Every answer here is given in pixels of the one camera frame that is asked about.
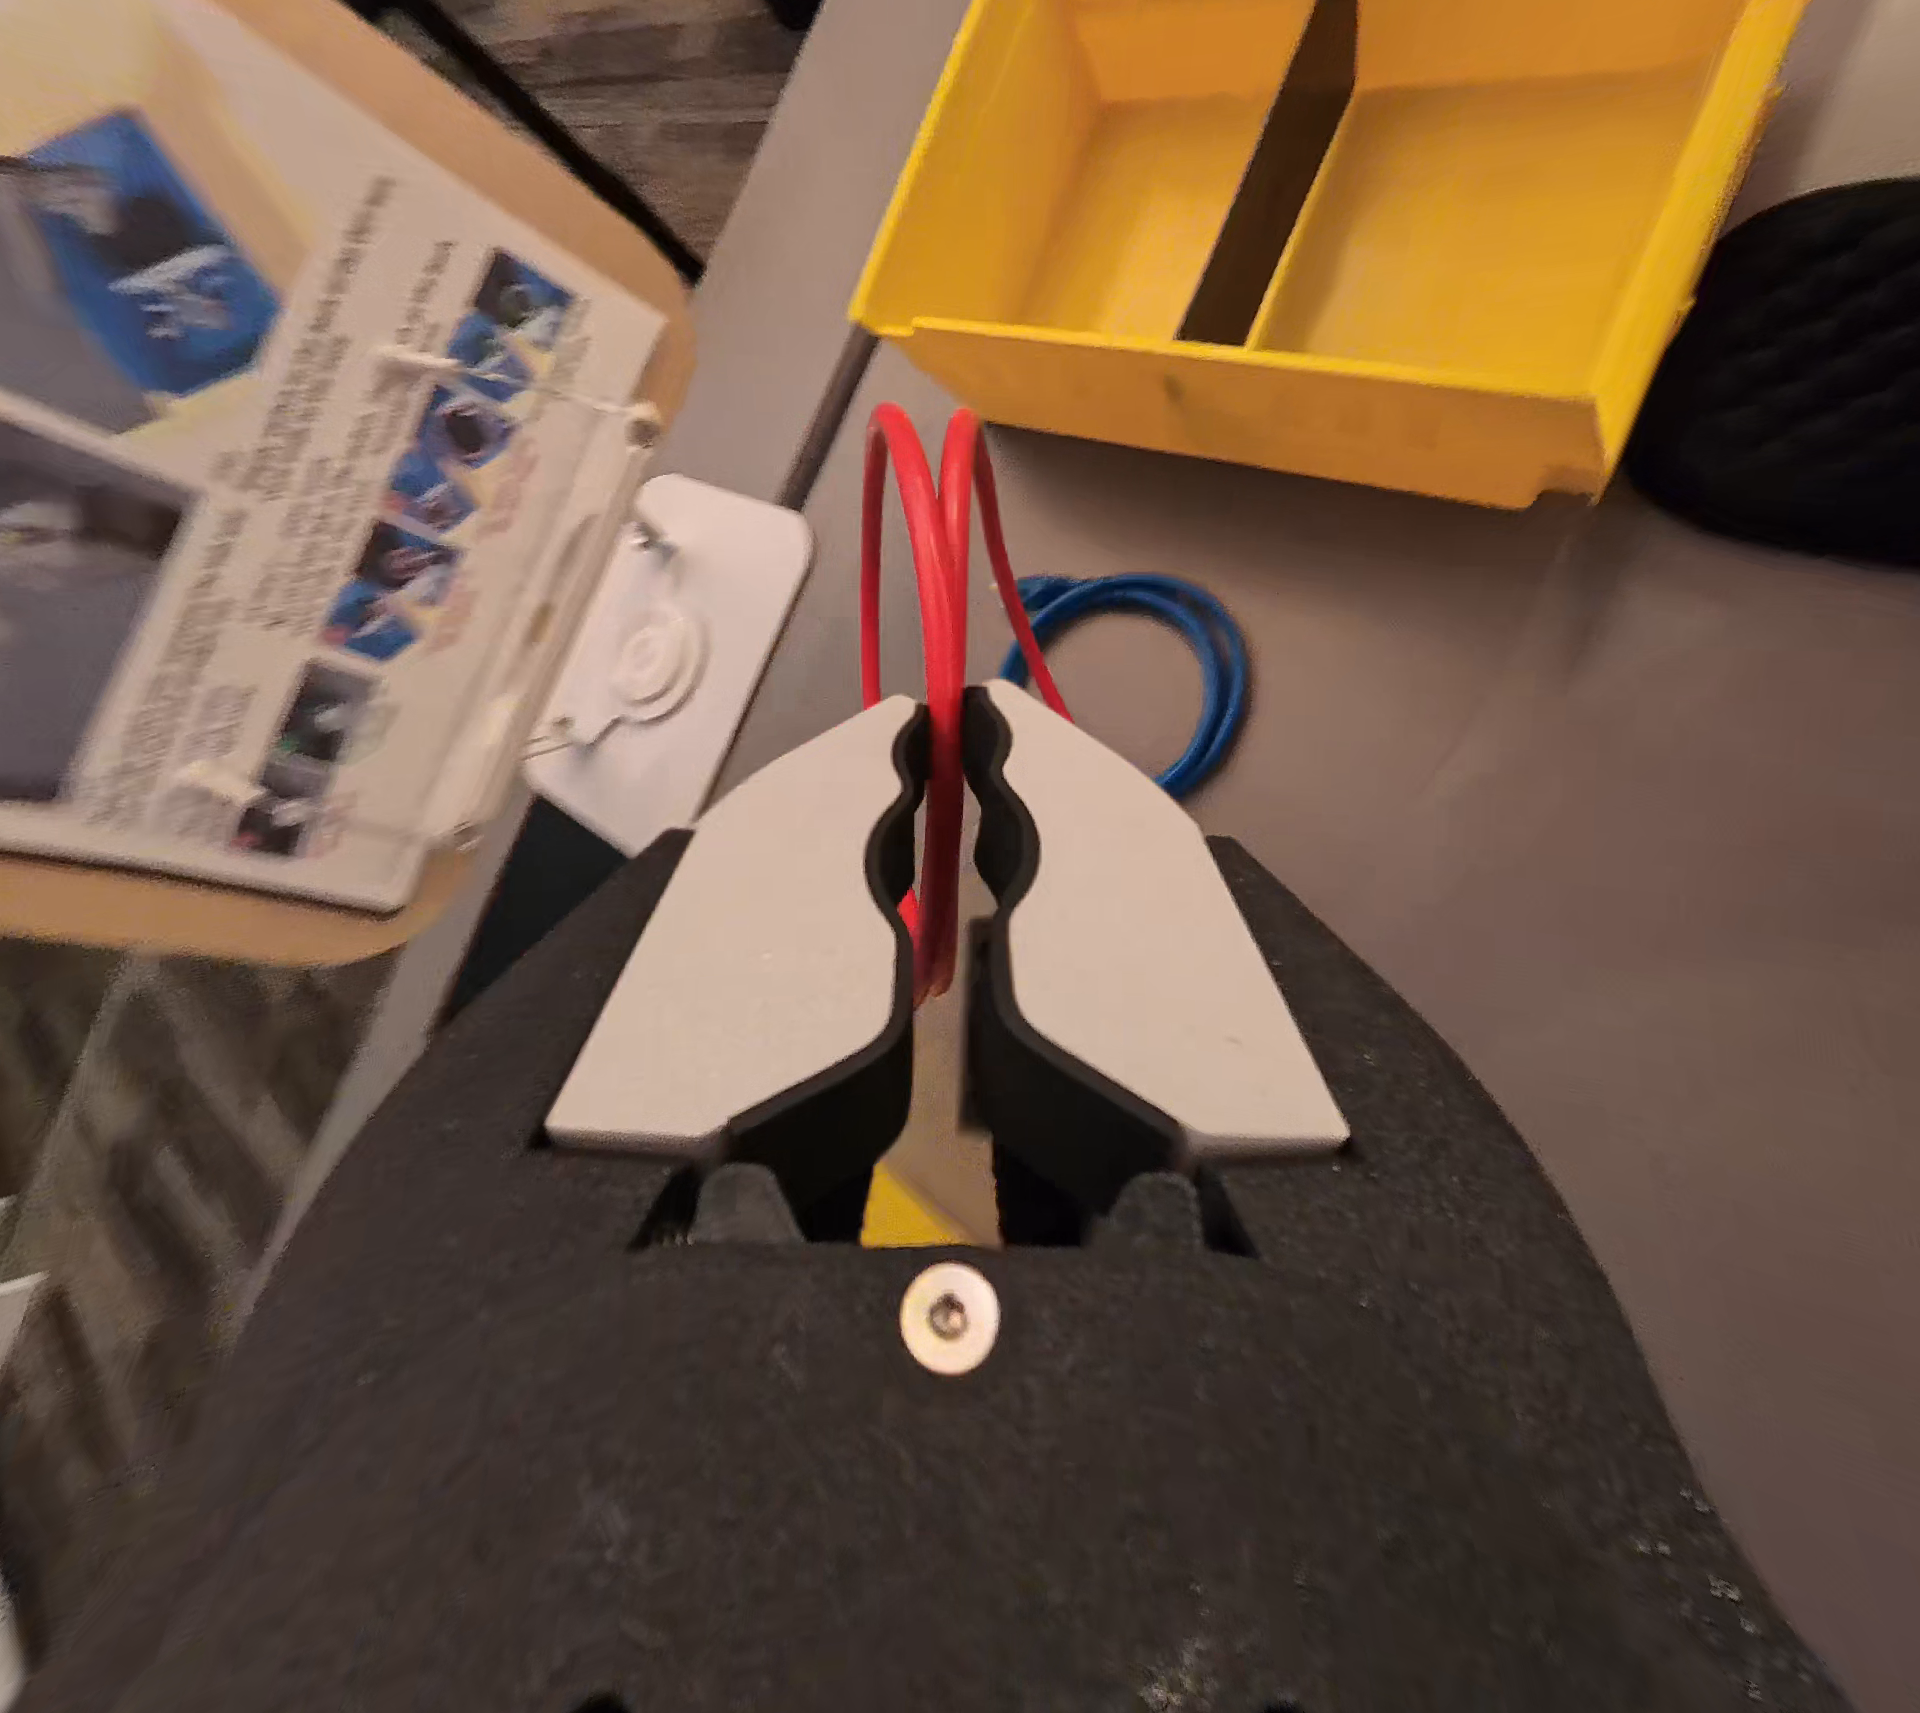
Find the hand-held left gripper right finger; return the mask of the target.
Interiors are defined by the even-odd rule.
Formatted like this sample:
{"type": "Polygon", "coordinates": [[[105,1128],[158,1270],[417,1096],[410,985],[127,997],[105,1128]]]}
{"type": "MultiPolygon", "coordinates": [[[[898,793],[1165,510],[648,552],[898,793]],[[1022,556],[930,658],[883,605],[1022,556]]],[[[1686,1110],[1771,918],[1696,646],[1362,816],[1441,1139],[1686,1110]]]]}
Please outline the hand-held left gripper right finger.
{"type": "Polygon", "coordinates": [[[975,868],[993,895],[971,1096],[1041,1175],[1192,1173],[1350,1139],[1189,813],[1008,681],[971,693],[975,868]]]}

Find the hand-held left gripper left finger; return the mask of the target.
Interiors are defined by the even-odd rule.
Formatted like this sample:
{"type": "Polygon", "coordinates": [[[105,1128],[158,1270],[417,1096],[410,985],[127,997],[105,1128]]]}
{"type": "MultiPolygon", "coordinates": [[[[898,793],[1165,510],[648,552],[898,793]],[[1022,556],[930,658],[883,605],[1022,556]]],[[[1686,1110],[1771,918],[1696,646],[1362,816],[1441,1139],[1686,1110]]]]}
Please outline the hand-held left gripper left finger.
{"type": "Polygon", "coordinates": [[[675,864],[542,1131],[570,1150],[779,1175],[877,1167],[907,1125],[927,774],[921,703],[776,759],[675,864]]]}

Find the yellow plastic bin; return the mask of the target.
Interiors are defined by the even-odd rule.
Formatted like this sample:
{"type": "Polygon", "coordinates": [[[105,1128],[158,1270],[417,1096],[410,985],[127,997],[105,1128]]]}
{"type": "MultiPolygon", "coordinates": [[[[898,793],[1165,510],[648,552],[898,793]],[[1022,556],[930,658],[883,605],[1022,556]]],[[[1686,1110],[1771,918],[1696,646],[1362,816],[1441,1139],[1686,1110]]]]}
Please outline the yellow plastic bin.
{"type": "Polygon", "coordinates": [[[878,1163],[868,1185],[859,1243],[868,1251],[949,1248],[969,1245],[969,1232],[900,1179],[892,1165],[878,1163]]]}
{"type": "Polygon", "coordinates": [[[1596,498],[1811,0],[1361,0],[1246,346],[1179,339],[1315,0],[972,0],[850,314],[985,420],[1596,498]]]}

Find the black flat pad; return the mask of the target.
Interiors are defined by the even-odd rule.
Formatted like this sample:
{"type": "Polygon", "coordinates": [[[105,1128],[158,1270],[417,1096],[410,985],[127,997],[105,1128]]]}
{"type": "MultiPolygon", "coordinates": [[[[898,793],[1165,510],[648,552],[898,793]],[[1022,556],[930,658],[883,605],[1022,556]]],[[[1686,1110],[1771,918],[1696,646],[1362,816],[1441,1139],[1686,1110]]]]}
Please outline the black flat pad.
{"type": "Polygon", "coordinates": [[[565,1020],[606,997],[692,845],[669,829],[630,856],[545,800],[506,855],[453,975],[433,1035],[481,1003],[486,1019],[557,994],[565,1020]]]}

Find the white sign base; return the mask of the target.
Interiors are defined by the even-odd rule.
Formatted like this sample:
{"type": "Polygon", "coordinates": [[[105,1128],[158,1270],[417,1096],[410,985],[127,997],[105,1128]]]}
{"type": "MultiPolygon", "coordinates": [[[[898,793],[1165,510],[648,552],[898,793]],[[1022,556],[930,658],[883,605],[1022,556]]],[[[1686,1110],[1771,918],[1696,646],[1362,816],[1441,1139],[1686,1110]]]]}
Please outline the white sign base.
{"type": "Polygon", "coordinates": [[[540,711],[528,785],[627,856],[690,827],[813,559],[794,508],[685,475],[648,478],[540,711]]]}

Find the black padded roll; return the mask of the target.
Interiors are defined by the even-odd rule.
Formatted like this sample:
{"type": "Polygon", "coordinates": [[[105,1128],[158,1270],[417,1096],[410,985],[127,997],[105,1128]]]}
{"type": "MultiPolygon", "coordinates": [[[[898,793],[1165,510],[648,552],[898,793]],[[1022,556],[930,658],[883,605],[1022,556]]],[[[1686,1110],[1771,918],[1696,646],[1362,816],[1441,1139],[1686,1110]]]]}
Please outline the black padded roll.
{"type": "Polygon", "coordinates": [[[1724,541],[1919,571],[1919,179],[1829,186],[1726,230],[1623,473],[1724,541]]]}

